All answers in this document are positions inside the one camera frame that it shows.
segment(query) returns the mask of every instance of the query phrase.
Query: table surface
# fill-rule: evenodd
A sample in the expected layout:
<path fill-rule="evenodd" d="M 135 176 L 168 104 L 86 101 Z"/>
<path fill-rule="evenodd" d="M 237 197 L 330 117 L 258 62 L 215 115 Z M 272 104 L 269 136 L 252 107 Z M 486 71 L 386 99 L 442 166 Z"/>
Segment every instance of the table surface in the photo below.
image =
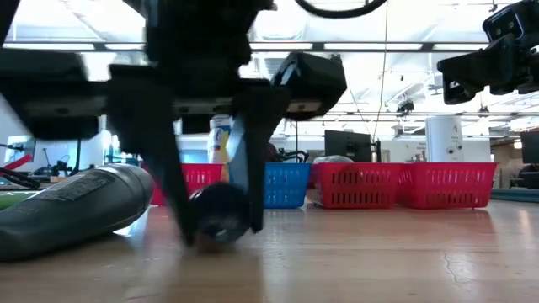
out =
<path fill-rule="evenodd" d="M 534 302 L 539 205 L 269 210 L 235 250 L 184 249 L 165 208 L 88 245 L 0 264 L 2 303 Z"/>

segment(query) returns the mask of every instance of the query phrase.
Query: bottle label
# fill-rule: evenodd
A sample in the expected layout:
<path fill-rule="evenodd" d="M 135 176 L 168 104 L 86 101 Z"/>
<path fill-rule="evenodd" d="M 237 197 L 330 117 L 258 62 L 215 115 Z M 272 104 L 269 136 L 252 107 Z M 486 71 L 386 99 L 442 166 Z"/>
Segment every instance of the bottle label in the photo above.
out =
<path fill-rule="evenodd" d="M 37 199 L 74 201 L 98 189 L 112 184 L 115 179 L 107 173 L 92 171 L 87 174 L 77 174 L 66 181 L 52 185 L 39 193 Z"/>

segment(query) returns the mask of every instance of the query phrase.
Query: blue plastic basket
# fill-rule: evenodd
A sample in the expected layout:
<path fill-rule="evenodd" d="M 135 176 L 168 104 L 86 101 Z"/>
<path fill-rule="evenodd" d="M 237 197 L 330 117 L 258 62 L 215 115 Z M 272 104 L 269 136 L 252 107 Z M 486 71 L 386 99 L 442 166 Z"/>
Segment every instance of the blue plastic basket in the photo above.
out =
<path fill-rule="evenodd" d="M 266 163 L 264 208 L 302 207 L 310 170 L 309 163 Z"/>

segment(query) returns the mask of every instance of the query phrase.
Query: green object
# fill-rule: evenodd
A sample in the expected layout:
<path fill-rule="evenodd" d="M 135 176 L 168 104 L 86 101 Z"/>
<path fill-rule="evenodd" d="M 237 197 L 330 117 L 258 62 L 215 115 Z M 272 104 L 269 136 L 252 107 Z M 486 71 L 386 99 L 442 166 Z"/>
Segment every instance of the green object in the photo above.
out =
<path fill-rule="evenodd" d="M 0 210 L 7 209 L 9 206 L 16 205 L 18 202 L 27 199 L 37 191 L 14 191 L 0 192 Z"/>

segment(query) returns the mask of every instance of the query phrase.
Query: ceiling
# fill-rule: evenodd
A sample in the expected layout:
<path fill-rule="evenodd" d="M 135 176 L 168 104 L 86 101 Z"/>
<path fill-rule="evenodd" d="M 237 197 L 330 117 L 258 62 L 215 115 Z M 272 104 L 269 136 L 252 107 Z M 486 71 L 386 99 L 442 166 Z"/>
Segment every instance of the ceiling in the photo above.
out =
<path fill-rule="evenodd" d="M 515 2 L 494 1 L 498 9 Z M 535 94 L 494 97 L 481 93 L 467 104 L 444 105 L 436 63 L 458 54 L 394 51 L 385 54 L 383 51 L 384 41 L 409 42 L 410 45 L 423 42 L 484 44 L 487 38 L 482 31 L 482 22 L 491 14 L 492 0 L 388 0 L 387 5 L 374 13 L 346 20 L 313 17 L 297 7 L 294 0 L 275 2 L 277 11 L 262 12 L 257 18 L 250 33 L 253 42 L 382 42 L 378 52 L 348 51 L 341 54 L 350 90 L 328 116 L 300 124 L 298 133 L 301 135 L 322 134 L 324 129 L 372 133 L 375 128 L 379 135 L 392 135 L 397 126 L 413 133 L 413 130 L 424 127 L 424 119 L 430 115 L 476 113 L 481 104 L 487 105 L 491 113 L 539 114 L 536 107 L 539 97 Z M 310 2 L 320 8 L 346 9 L 363 5 L 364 1 Z M 142 17 L 121 0 L 21 0 L 7 42 L 11 45 L 47 41 L 140 43 L 143 41 L 143 30 Z M 271 77 L 284 56 L 286 53 L 275 51 L 256 53 L 251 64 L 243 67 L 241 73 L 245 77 Z M 142 54 L 88 52 L 85 59 L 89 69 L 94 70 L 93 78 L 105 80 L 108 64 L 113 61 L 138 64 L 142 62 Z M 414 102 L 416 115 L 397 117 L 390 114 L 405 101 Z M 465 115 L 462 119 L 465 133 L 483 136 L 508 134 L 510 130 L 539 124 L 536 117 L 507 114 L 482 119 Z M 296 129 L 283 123 L 277 132 L 294 135 Z"/>

